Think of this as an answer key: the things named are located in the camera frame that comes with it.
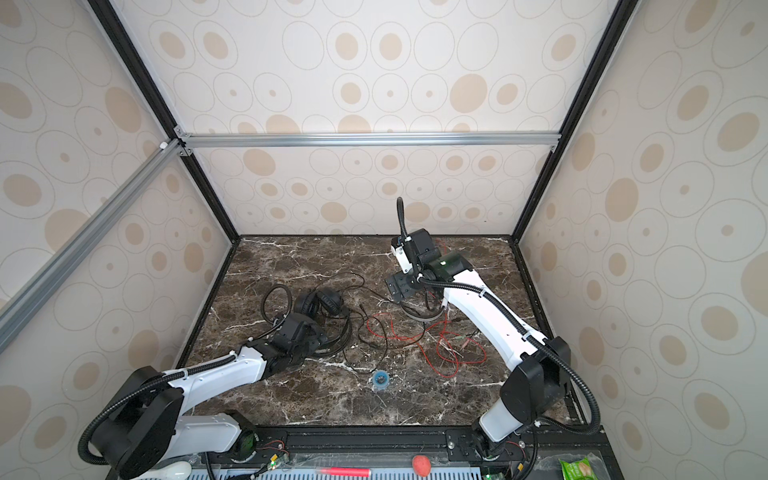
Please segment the green snack packet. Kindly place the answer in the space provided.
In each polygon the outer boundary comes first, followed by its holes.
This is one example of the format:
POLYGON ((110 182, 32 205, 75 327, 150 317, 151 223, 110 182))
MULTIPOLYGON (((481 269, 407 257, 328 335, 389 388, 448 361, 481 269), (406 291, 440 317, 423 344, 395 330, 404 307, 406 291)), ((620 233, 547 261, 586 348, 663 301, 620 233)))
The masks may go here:
POLYGON ((560 466, 564 480, 597 480, 597 475, 588 458, 573 462, 560 460, 560 466))

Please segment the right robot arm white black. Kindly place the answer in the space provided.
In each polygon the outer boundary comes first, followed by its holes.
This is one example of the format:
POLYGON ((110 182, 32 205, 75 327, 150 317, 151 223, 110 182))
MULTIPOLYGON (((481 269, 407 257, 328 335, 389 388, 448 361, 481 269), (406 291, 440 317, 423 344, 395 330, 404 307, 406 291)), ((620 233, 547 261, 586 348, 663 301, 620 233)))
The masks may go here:
POLYGON ((446 306, 460 310, 489 340, 504 360, 510 375, 499 399, 473 425, 478 453, 492 457, 513 434, 532 429, 537 421, 569 433, 599 432, 597 400, 571 366, 571 350, 560 337, 548 338, 525 323, 481 278, 479 271, 458 252, 443 253, 425 229, 408 231, 404 225, 391 240, 400 271, 387 278, 395 301, 431 292, 446 306), (546 416, 570 386, 581 391, 590 410, 585 425, 567 426, 546 416))

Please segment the black headphones blue headband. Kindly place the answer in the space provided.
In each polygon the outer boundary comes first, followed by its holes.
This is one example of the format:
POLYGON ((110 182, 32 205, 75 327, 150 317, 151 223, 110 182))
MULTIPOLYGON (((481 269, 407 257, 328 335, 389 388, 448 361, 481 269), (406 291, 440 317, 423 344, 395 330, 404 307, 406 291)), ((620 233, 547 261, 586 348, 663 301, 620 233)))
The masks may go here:
POLYGON ((349 344, 352 335, 351 311, 342 294, 330 287, 318 287, 301 293, 293 311, 314 320, 321 328, 319 346, 314 358, 328 358, 341 353, 349 344), (343 321, 335 335, 329 335, 324 327, 333 327, 333 321, 343 321))

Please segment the horizontal aluminium rail back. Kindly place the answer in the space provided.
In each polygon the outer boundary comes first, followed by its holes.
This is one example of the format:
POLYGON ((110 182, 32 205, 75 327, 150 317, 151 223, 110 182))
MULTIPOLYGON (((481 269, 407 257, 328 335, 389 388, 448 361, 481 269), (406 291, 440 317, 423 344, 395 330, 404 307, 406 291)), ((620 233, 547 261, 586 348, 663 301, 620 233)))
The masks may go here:
POLYGON ((553 131, 519 132, 377 132, 303 134, 185 134, 192 148, 262 147, 407 147, 407 146, 556 146, 561 135, 553 131))

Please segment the red ball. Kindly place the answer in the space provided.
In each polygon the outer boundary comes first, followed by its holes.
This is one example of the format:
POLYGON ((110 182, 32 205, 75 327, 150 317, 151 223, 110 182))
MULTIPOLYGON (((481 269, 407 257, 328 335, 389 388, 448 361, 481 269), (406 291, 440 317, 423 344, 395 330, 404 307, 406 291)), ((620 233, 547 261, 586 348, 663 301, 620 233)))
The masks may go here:
POLYGON ((432 471, 430 459, 425 455, 416 455, 412 458, 412 469, 420 478, 427 478, 432 471))

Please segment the blue tape roll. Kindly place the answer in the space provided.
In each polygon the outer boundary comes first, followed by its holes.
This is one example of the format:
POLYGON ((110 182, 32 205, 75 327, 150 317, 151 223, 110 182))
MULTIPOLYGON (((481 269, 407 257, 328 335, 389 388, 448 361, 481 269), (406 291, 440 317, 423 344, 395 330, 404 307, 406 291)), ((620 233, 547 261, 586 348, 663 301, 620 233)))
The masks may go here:
POLYGON ((374 391, 386 390, 390 384, 390 376, 386 371, 377 370, 372 374, 371 385, 374 391))

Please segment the diagonal aluminium rail left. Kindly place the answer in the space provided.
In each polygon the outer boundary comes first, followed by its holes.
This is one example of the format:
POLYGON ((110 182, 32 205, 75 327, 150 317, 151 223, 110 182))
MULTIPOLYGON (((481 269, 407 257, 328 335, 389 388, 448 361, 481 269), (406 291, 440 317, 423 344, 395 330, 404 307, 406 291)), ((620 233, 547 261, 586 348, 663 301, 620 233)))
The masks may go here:
POLYGON ((64 281, 166 167, 166 164, 172 158, 179 156, 181 150, 181 142, 178 139, 169 140, 165 146, 156 150, 3 307, 1 310, 2 350, 6 350, 18 337, 64 281))

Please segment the pink red pen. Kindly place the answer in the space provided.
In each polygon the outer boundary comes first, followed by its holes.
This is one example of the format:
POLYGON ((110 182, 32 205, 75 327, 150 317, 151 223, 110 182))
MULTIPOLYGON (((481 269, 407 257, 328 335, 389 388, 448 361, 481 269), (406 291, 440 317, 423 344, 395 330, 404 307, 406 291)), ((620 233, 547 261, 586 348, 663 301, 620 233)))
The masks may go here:
POLYGON ((322 467, 318 468, 315 473, 317 475, 338 476, 338 477, 353 477, 353 478, 370 478, 372 471, 368 468, 350 468, 350 467, 322 467))

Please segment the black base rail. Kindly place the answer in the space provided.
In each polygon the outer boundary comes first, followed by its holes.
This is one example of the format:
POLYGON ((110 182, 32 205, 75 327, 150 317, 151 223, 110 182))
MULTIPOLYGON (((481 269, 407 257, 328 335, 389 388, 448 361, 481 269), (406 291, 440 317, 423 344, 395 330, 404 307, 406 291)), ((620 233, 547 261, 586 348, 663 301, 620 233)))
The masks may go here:
POLYGON ((276 457, 281 467, 317 464, 361 468, 403 462, 423 455, 445 467, 477 467, 506 479, 554 479, 560 462, 586 458, 599 479, 622 479, 618 461, 603 433, 577 435, 542 427, 490 443, 470 426, 280 426, 249 425, 229 449, 195 447, 208 469, 216 465, 266 470, 276 457))

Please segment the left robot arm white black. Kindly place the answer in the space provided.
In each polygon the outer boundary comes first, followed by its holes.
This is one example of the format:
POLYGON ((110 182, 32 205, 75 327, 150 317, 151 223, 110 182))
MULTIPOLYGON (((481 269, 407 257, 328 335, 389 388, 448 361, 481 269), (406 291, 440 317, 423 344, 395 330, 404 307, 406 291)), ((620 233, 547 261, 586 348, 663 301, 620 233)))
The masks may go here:
POLYGON ((192 367, 134 371, 85 427, 79 458, 134 479, 157 464, 191 454, 231 450, 244 428, 231 414, 192 416, 190 410, 224 392, 297 368, 327 341, 312 318, 288 314, 269 337, 192 367))

